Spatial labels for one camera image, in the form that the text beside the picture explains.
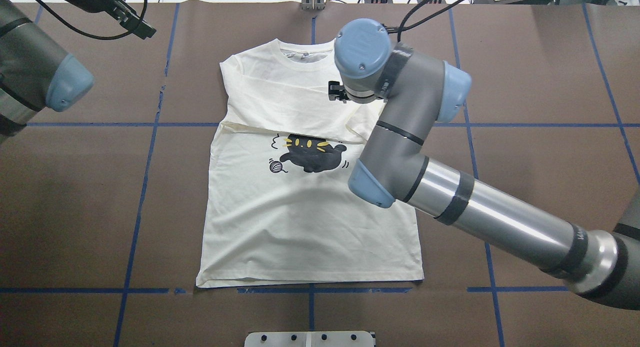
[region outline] white t-shirt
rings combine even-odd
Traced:
[[[383,104],[329,101],[333,45],[276,39],[220,64],[198,287],[424,278],[415,210],[348,188]]]

